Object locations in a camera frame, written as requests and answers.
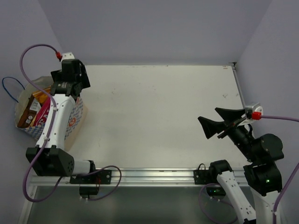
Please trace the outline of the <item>brown Chuba chips bag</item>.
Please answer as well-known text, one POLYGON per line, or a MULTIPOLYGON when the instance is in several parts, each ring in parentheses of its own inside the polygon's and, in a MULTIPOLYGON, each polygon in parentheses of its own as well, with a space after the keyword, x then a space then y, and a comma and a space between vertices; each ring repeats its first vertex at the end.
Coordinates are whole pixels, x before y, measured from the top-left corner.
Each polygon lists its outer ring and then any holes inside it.
POLYGON ((40 109, 40 103, 31 95, 28 104, 24 109, 23 114, 21 115, 21 118, 17 124, 17 127, 28 128, 32 124, 34 118, 36 117, 40 109))

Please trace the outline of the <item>orange Kettle chips bag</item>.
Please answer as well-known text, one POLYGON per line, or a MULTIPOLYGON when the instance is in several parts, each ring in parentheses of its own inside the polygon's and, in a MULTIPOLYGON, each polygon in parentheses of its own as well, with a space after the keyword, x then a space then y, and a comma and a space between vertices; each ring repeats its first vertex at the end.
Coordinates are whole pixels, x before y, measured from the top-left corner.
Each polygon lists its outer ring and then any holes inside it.
POLYGON ((32 93, 32 96, 40 103, 41 106, 43 106, 48 99, 48 95, 42 91, 35 91, 32 93))

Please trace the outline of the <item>pink snack bag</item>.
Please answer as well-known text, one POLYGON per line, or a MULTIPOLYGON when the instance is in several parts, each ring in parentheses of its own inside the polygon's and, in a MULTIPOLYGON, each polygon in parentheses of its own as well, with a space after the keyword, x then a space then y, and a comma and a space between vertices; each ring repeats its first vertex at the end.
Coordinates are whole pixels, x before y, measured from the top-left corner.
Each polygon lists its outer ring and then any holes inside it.
POLYGON ((46 122, 50 111, 50 103, 50 98, 47 98, 44 104, 42 105, 40 111, 37 113, 33 126, 42 125, 46 122))

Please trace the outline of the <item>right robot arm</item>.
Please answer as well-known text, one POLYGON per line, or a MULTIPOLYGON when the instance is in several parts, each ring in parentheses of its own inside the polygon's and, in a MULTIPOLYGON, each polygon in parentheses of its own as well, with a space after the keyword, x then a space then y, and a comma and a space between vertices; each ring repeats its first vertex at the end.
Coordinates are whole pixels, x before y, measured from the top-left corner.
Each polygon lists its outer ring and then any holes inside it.
POLYGON ((200 116, 198 118, 207 139, 218 135, 219 139, 228 136, 245 156, 249 165, 245 165, 244 175, 254 198, 251 206, 242 193, 234 172, 226 160, 212 162, 208 178, 218 183, 229 198, 239 223, 241 224, 279 224, 281 216, 279 206, 275 204, 282 191, 282 176, 275 162, 283 159, 283 143, 271 133, 255 138, 252 128, 246 129, 254 121, 261 119, 263 108, 256 104, 240 110, 215 108, 223 119, 213 121, 200 116))

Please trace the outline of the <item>blue checkered paper bag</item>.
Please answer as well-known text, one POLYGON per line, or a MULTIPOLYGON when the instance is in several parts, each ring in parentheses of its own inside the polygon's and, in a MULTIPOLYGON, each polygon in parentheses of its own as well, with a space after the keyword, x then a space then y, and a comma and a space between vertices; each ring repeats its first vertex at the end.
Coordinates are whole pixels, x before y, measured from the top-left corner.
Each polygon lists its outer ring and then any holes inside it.
MULTIPOLYGON (((4 77, 2 79, 2 87, 7 94, 16 102, 15 106, 15 126, 35 140, 39 140, 43 133, 43 128, 49 114, 50 100, 41 91, 36 90, 31 84, 24 86, 18 79, 14 77, 4 77), (6 88, 5 80, 15 80, 23 90, 18 97, 14 97, 6 88)), ((85 121, 88 109, 82 98, 77 98, 75 106, 68 119, 64 148, 65 151, 70 151, 78 133, 85 121)))

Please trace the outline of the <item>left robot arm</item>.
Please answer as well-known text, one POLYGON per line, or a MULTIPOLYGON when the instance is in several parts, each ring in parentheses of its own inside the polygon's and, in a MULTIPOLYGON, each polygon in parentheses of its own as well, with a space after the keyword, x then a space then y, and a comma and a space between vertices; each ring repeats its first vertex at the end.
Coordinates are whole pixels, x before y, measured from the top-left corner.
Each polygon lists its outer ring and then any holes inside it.
POLYGON ((62 68, 51 72, 50 111, 35 147, 29 147, 26 158, 38 176, 68 177, 80 175, 86 183, 97 178, 92 161, 76 161, 65 151, 68 120, 81 91, 90 87, 86 69, 78 59, 64 59, 62 68))

